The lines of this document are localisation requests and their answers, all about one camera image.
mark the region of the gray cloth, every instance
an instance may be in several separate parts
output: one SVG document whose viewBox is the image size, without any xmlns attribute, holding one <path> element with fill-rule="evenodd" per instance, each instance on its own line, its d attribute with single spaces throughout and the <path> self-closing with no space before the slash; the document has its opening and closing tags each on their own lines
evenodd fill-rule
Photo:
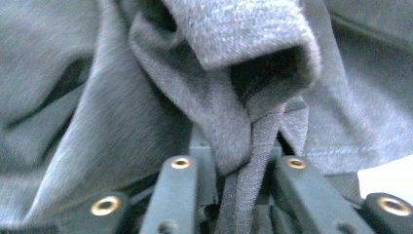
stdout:
<svg viewBox="0 0 413 234">
<path fill-rule="evenodd" d="M 335 20 L 413 53 L 413 1 L 324 1 Z"/>
<path fill-rule="evenodd" d="M 341 174 L 413 154 L 412 54 L 378 46 L 369 34 L 351 39 L 354 32 L 340 35 L 340 52 L 322 2 L 307 3 L 305 13 L 323 63 L 303 95 L 310 109 L 303 155 L 324 174 Z"/>
<path fill-rule="evenodd" d="M 254 210 L 254 221 L 251 233 L 268 234 L 275 233 L 273 230 L 273 221 L 270 206 L 256 206 Z"/>
<path fill-rule="evenodd" d="M 185 153 L 190 121 L 227 176 L 222 233 L 250 230 L 278 131 L 326 174 L 411 153 L 411 111 L 386 82 L 348 79 L 322 1 L 164 3 L 0 1 L 0 227 L 152 175 Z"/>
</svg>

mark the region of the gray fabric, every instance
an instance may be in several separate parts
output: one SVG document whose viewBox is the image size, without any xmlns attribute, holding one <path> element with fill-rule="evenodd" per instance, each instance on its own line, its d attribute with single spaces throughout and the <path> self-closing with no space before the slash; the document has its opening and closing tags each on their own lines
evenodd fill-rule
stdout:
<svg viewBox="0 0 413 234">
<path fill-rule="evenodd" d="M 276 141 L 284 107 L 262 117 L 252 127 L 251 161 L 225 184 L 216 233 L 249 233 L 255 201 L 270 152 Z"/>
<path fill-rule="evenodd" d="M 346 74 L 322 2 L 307 3 L 305 14 L 323 63 L 320 79 L 303 95 L 310 109 L 303 155 L 324 174 L 341 174 L 412 154 L 411 54 L 342 33 Z"/>
<path fill-rule="evenodd" d="M 100 11 L 83 0 L 1 6 L 0 153 L 14 160 L 0 175 L 1 226 L 51 222 L 95 194 L 155 173 L 182 152 L 189 122 L 143 73 L 112 4 Z M 65 67 L 92 56 L 83 93 L 80 87 L 43 107 L 56 82 L 67 78 Z M 75 107 L 59 140 L 61 123 Z M 56 152 L 52 136 L 58 137 Z M 39 157 L 42 152 L 48 153 Z"/>
<path fill-rule="evenodd" d="M 309 23 L 293 0 L 1 0 L 0 227 L 152 175 L 189 120 L 227 176 L 222 233 L 250 230 L 277 131 L 325 174 L 412 153 L 411 55 L 352 39 L 346 76 L 322 1 L 302 2 Z"/>
<path fill-rule="evenodd" d="M 275 233 L 273 230 L 273 222 L 271 219 L 270 206 L 256 206 L 254 210 L 254 221 L 252 222 L 251 233 L 253 234 L 269 234 Z"/>
<path fill-rule="evenodd" d="M 138 10 L 130 37 L 134 53 L 161 90 L 203 129 L 222 175 L 251 158 L 236 175 L 227 178 L 217 227 L 217 233 L 249 233 L 255 200 L 281 123 L 282 104 L 317 78 L 315 38 L 294 2 L 166 1 L 166 5 L 177 29 L 161 28 Z M 229 71 L 222 69 L 290 47 L 290 70 L 265 61 L 284 59 L 277 54 L 241 63 L 236 69 L 247 69 L 237 72 L 239 76 L 232 80 Z M 263 62 L 267 67 L 260 67 Z M 258 71 L 264 68 L 271 70 Z M 243 102 L 231 84 L 239 80 L 250 82 L 237 89 Z M 248 87 L 253 86 L 256 90 L 251 91 Z M 250 122 L 256 122 L 252 139 Z"/>
<path fill-rule="evenodd" d="M 324 1 L 334 19 L 413 52 L 413 1 Z"/>
</svg>

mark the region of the white surface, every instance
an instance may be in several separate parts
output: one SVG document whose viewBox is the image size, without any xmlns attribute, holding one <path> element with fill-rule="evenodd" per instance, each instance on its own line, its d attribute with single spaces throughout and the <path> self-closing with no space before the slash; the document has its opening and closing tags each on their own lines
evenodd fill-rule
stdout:
<svg viewBox="0 0 413 234">
<path fill-rule="evenodd" d="M 357 173 L 360 195 L 385 192 L 413 205 L 413 155 Z"/>
</svg>

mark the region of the metal grommet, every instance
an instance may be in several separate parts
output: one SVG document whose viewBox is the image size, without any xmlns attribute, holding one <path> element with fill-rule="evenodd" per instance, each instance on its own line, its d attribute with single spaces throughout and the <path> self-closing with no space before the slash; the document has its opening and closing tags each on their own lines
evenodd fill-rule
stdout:
<svg viewBox="0 0 413 234">
<path fill-rule="evenodd" d="M 115 212 L 121 205 L 121 200 L 115 196 L 108 196 L 95 202 L 91 207 L 91 213 L 97 216 L 109 215 Z"/>
<path fill-rule="evenodd" d="M 408 216 L 411 214 L 409 207 L 393 198 L 381 197 L 377 203 L 383 210 L 393 215 Z"/>
<path fill-rule="evenodd" d="M 287 164 L 290 168 L 294 168 L 294 169 L 304 169 L 307 167 L 306 162 L 304 162 L 301 159 L 297 159 L 297 158 L 288 159 Z"/>
<path fill-rule="evenodd" d="M 178 158 L 176 160 L 173 160 L 170 165 L 175 169 L 186 169 L 191 166 L 191 162 L 189 162 L 189 160 L 186 158 Z"/>
</svg>

